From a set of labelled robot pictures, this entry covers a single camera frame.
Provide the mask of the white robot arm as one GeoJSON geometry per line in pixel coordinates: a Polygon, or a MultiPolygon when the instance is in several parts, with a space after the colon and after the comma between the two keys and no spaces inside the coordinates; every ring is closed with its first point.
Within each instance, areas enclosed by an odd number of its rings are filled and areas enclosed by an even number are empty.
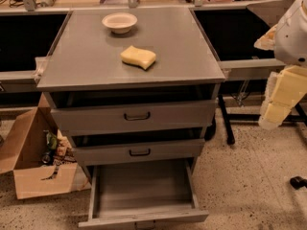
{"type": "Polygon", "coordinates": [[[254,47],[273,50],[274,57],[285,64],[279,73],[270,73],[260,108],[258,124],[271,130],[281,126],[307,94],[307,0],[295,0],[254,47]]]}

